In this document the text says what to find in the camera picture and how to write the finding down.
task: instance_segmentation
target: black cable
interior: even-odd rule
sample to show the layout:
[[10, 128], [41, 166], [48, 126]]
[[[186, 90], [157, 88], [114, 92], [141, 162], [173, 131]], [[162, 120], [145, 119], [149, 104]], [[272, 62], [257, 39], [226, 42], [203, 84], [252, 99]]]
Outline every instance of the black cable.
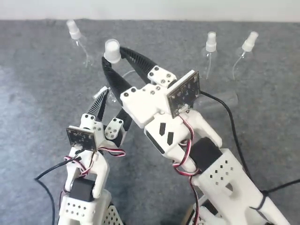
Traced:
[[228, 107], [228, 105], [225, 104], [225, 102], [223, 102], [221, 99], [215, 97], [215, 96], [212, 96], [211, 94], [209, 93], [206, 93], [202, 90], [200, 90], [200, 94], [203, 94], [209, 98], [212, 98], [214, 100], [216, 100], [217, 102], [221, 103], [224, 108], [227, 110], [228, 112], [228, 115], [229, 115], [229, 118], [230, 118], [230, 122], [231, 122], [231, 128], [232, 128], [232, 134], [233, 134], [233, 137], [234, 137], [234, 141], [235, 141], [235, 145], [236, 145], [236, 148], [238, 149], [238, 153], [239, 153], [239, 156], [240, 156], [240, 159], [242, 161], [242, 164], [243, 164], [243, 167], [244, 167], [244, 170], [245, 170], [245, 173], [247, 174], [247, 176], [252, 180], [252, 177], [251, 177], [251, 174], [250, 174], [250, 171], [248, 169], [248, 166], [246, 164], [246, 161], [245, 161], [245, 158], [244, 158], [244, 155], [243, 155], [243, 152], [240, 148], [240, 143], [239, 143], [239, 140], [238, 140], [238, 136], [236, 134], [236, 130], [235, 130], [235, 125], [234, 125], [234, 120], [233, 120], [233, 114], [231, 113], [230, 111], [230, 108]]
[[270, 190], [266, 190], [266, 192], [267, 192], [267, 193], [272, 193], [272, 192], [278, 191], [278, 190], [280, 190], [280, 189], [286, 188], [286, 187], [288, 187], [288, 186], [291, 186], [291, 185], [297, 184], [297, 183], [300, 183], [300, 179], [293, 180], [293, 181], [291, 181], [291, 182], [288, 182], [288, 183], [279, 185], [279, 186], [274, 187], [274, 188], [272, 188], [272, 189], [270, 189]]
[[55, 224], [55, 205], [54, 205], [54, 199], [53, 199], [53, 196], [51, 194], [51, 192], [49, 191], [49, 189], [47, 188], [47, 186], [41, 182], [40, 180], [37, 180], [37, 179], [34, 179], [37, 183], [39, 183], [47, 192], [47, 194], [49, 195], [50, 197], [50, 200], [51, 200], [51, 207], [52, 207], [52, 225]]
[[52, 225], [55, 224], [55, 205], [54, 205], [54, 199], [53, 199], [53, 196], [52, 196], [50, 190], [48, 189], [48, 187], [47, 187], [43, 182], [41, 182], [39, 179], [41, 179], [43, 176], [45, 176], [47, 173], [51, 172], [52, 170], [55, 170], [55, 169], [57, 169], [58, 167], [61, 167], [61, 166], [65, 165], [65, 164], [67, 164], [67, 163], [69, 163], [69, 162], [72, 162], [74, 159], [78, 159], [78, 158], [77, 158], [78, 154], [81, 153], [81, 152], [83, 152], [83, 151], [84, 151], [84, 150], [77, 151], [77, 152], [76, 152], [76, 155], [75, 155], [73, 158], [68, 159], [68, 160], [66, 160], [66, 161], [63, 161], [63, 162], [61, 162], [61, 163], [58, 163], [58, 164], [55, 165], [55, 166], [52, 166], [51, 168], [45, 170], [44, 172], [42, 172], [40, 175], [38, 175], [38, 176], [34, 179], [37, 183], [39, 183], [39, 184], [46, 190], [47, 194], [48, 194], [49, 197], [50, 197], [50, 200], [51, 200], [51, 207], [52, 207], [52, 223], [51, 223]]

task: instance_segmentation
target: white spray cap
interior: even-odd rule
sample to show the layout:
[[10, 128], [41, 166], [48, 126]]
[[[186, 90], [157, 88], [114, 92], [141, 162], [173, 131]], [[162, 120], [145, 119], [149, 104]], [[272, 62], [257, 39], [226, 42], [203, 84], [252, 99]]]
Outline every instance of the white spray cap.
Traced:
[[73, 40], [78, 40], [82, 35], [74, 20], [67, 21], [70, 36]]
[[249, 35], [249, 37], [245, 40], [242, 49], [246, 52], [250, 52], [252, 51], [254, 45], [255, 45], [255, 41], [258, 37], [258, 33], [255, 31], [252, 31]]
[[105, 42], [104, 58], [112, 64], [121, 60], [120, 44], [116, 39], [109, 39]]
[[209, 32], [207, 34], [207, 42], [206, 42], [205, 49], [210, 53], [216, 51], [217, 49], [216, 36], [217, 35], [215, 32]]

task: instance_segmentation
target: circuit board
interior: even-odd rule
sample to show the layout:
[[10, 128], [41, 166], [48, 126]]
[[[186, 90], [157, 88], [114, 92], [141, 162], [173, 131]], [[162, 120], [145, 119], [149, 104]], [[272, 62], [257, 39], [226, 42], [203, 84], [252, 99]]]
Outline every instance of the circuit board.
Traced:
[[194, 71], [178, 80], [167, 94], [168, 104], [173, 118], [193, 107], [200, 95], [199, 72]]
[[94, 132], [73, 126], [69, 126], [66, 130], [72, 147], [81, 145], [83, 150], [97, 150]]

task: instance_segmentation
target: spray nozzle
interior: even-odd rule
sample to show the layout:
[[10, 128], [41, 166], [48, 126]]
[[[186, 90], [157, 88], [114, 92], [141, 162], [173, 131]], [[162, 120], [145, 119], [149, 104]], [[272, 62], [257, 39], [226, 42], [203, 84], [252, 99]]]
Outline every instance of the spray nozzle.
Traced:
[[258, 33], [255, 31], [252, 31], [249, 35], [249, 37], [245, 40], [242, 49], [246, 52], [250, 52], [252, 51], [254, 45], [255, 45], [255, 41], [258, 37]]
[[82, 35], [74, 20], [67, 21], [67, 27], [72, 39], [78, 40]]
[[209, 32], [207, 34], [207, 42], [206, 42], [206, 50], [208, 52], [214, 52], [217, 49], [217, 42], [216, 42], [216, 33], [215, 32]]

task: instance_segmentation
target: white wall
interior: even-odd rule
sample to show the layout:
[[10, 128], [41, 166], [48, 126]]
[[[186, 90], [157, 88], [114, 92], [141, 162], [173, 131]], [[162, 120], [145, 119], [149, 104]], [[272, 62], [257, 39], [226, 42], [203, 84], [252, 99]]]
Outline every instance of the white wall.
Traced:
[[300, 22], [299, 0], [0, 0], [0, 19]]

